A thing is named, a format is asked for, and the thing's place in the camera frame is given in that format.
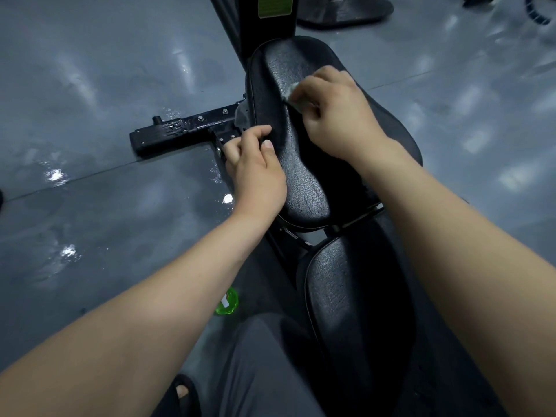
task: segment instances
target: green bottle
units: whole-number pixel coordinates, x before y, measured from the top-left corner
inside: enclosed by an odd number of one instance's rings
[[[230,287],[228,291],[226,291],[226,294],[224,294],[224,297],[222,297],[220,303],[218,303],[215,314],[231,315],[239,303],[237,291]]]

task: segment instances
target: gray floor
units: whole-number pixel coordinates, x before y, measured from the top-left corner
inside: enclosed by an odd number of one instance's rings
[[[426,168],[556,264],[554,24],[523,0],[392,2],[385,23],[298,34],[336,51]],[[211,146],[139,163],[128,133],[238,100],[244,72],[209,0],[0,0],[0,51],[3,369],[226,218]],[[203,401],[240,321],[298,312],[265,242],[234,286],[239,312],[214,317],[184,365]]]

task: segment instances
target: black leather seat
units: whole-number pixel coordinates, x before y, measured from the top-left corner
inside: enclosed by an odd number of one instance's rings
[[[292,83],[324,65],[345,70],[324,42],[296,36],[262,45],[247,67],[246,91],[252,122],[272,125],[269,138],[288,179],[288,198],[280,217],[301,231],[345,224],[379,202],[347,163],[330,157],[310,142],[301,115],[282,101]],[[419,148],[405,127],[365,95],[385,133],[422,163]]]
[[[363,218],[300,262],[297,289],[352,411],[390,415],[415,335],[413,307],[385,212]]]

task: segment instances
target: green label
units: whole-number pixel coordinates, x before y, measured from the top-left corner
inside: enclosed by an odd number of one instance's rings
[[[288,16],[294,6],[294,0],[259,0],[259,17]]]

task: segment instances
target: hand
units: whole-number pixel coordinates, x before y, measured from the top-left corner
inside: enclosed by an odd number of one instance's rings
[[[309,139],[352,166],[367,160],[368,154],[391,140],[349,73],[339,72],[331,65],[302,80],[290,101],[302,105]]]
[[[224,145],[226,170],[235,187],[233,214],[244,215],[267,227],[286,201],[286,176],[270,140],[259,139],[272,127],[257,125]]]

